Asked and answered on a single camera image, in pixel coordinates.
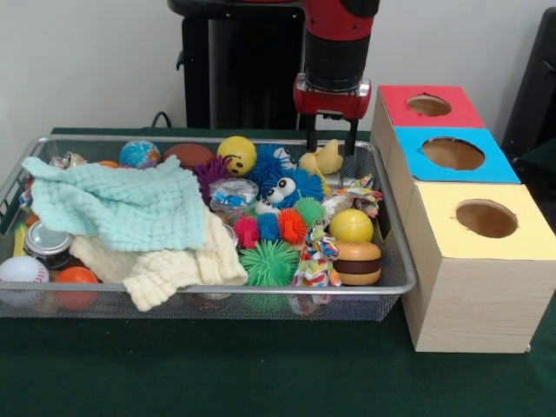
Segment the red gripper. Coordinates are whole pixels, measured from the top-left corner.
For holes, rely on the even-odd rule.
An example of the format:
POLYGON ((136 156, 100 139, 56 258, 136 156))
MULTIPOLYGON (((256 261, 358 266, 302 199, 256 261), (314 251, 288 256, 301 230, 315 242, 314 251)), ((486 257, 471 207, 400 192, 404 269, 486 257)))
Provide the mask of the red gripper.
MULTIPOLYGON (((316 115, 339 118, 362 118, 367 113, 372 94, 371 83, 363 79, 350 91, 327 92, 310 85, 304 73, 295 78, 294 102, 298 113, 305 115, 307 131, 307 150, 316 150, 318 139, 316 134, 316 115)), ((350 127, 345 140, 345 155, 351 156, 357 137, 358 119, 348 120, 350 127)))

